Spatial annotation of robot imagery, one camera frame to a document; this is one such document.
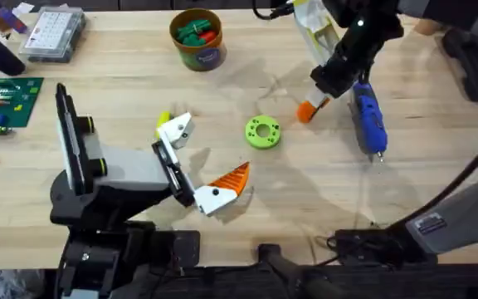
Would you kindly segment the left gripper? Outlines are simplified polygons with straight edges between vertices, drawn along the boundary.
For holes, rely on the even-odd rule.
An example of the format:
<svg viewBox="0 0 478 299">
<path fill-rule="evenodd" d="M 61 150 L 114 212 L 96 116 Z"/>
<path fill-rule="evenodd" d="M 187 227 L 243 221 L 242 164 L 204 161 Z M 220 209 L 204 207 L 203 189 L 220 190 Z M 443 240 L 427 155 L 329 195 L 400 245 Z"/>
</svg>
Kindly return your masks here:
<svg viewBox="0 0 478 299">
<path fill-rule="evenodd" d="M 159 115 L 157 138 L 164 134 L 175 150 L 184 147 L 193 131 L 189 112 Z M 211 216 L 241 195 L 250 172 L 245 162 L 194 192 L 161 141 L 152 144 L 151 152 L 105 145 L 98 135 L 79 137 L 77 149 L 67 137 L 62 143 L 66 168 L 51 185 L 50 220 L 67 227 L 118 227 L 171 196 L 185 207 L 195 201 L 201 213 Z"/>
</svg>

